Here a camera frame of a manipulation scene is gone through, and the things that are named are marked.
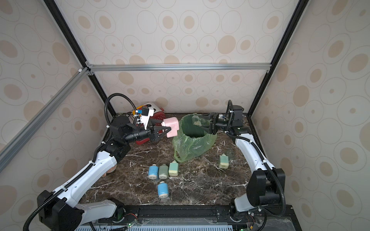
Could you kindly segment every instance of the trash bag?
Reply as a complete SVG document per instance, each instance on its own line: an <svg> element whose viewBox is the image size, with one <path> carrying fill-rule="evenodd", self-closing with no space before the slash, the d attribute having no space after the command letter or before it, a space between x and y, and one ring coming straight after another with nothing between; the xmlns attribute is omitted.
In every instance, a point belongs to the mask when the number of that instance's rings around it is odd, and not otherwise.
<svg viewBox="0 0 370 231"><path fill-rule="evenodd" d="M180 128L172 140L175 148L174 157L178 162L198 157L215 144L217 135L208 134L201 127L194 125L194 115L198 114L186 115L179 121Z"/></svg>

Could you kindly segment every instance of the patterned wallpaper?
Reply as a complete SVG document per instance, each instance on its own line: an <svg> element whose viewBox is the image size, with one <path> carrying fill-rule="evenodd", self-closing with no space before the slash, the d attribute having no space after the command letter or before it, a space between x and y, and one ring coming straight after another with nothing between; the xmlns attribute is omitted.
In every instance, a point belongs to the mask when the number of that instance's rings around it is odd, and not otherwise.
<svg viewBox="0 0 370 231"><path fill-rule="evenodd" d="M86 77L0 173L0 230L21 231L36 198L93 157L106 129L103 103ZM50 230L38 221L31 231Z"/></svg>
<svg viewBox="0 0 370 231"><path fill-rule="evenodd" d="M56 0L92 64L269 62L294 0Z"/></svg>
<svg viewBox="0 0 370 231"><path fill-rule="evenodd" d="M304 231L370 226L370 1L314 0L253 121Z"/></svg>
<svg viewBox="0 0 370 231"><path fill-rule="evenodd" d="M156 102L170 113L225 112L229 99L247 112L265 70L96 72L107 94L123 93L136 106ZM114 97L117 112L132 110Z"/></svg>
<svg viewBox="0 0 370 231"><path fill-rule="evenodd" d="M79 66L41 2L0 1L0 149ZM21 231L37 195L86 165L105 125L103 103L85 78L0 173L1 231ZM30 230L50 229L34 219Z"/></svg>
<svg viewBox="0 0 370 231"><path fill-rule="evenodd" d="M39 1L1 1L0 150L79 66Z"/></svg>

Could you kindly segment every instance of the marble tabletop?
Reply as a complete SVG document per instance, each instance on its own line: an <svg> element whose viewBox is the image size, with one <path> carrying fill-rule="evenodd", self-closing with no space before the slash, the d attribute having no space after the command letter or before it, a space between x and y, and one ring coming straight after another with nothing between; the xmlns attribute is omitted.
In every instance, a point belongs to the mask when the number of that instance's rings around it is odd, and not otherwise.
<svg viewBox="0 0 370 231"><path fill-rule="evenodd" d="M184 115L166 116L180 120ZM211 149L200 157L179 163L179 175L163 180L168 184L169 197L159 199L157 185L162 180L150 180L148 170L152 164L169 165L174 160L172 138L130 146L131 150L117 169L101 177L80 203L114 197L126 205L228 205L233 198L245 193L251 176L242 152L228 136L218 132ZM228 169L218 168L219 155L223 153L229 157Z"/></svg>

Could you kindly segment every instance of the blue bottle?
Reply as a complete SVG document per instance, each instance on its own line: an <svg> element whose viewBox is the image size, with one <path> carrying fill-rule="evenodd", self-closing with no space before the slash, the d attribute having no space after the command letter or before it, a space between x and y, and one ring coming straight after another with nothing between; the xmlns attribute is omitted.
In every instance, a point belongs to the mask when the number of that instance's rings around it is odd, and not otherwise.
<svg viewBox="0 0 370 231"><path fill-rule="evenodd" d="M158 185L158 196L161 199L168 197L168 185L164 181L161 181Z"/></svg>
<svg viewBox="0 0 370 231"><path fill-rule="evenodd" d="M158 178L158 166L156 164L149 167L148 171L148 178L151 180L155 180Z"/></svg>

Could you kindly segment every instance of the green bottle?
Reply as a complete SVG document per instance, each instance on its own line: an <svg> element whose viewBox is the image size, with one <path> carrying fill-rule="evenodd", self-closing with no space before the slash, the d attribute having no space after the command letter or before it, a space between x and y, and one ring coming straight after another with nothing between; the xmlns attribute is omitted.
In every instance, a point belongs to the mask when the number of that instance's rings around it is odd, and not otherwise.
<svg viewBox="0 0 370 231"><path fill-rule="evenodd" d="M218 162L218 167L221 169L226 169L229 167L229 157L225 154L220 155L220 160Z"/></svg>
<svg viewBox="0 0 370 231"><path fill-rule="evenodd" d="M158 175L160 179L167 179L168 178L168 166L165 164L161 165L159 167Z"/></svg>
<svg viewBox="0 0 370 231"><path fill-rule="evenodd" d="M172 161L172 163L169 164L168 174L170 176L179 175L179 163L177 163L176 160Z"/></svg>

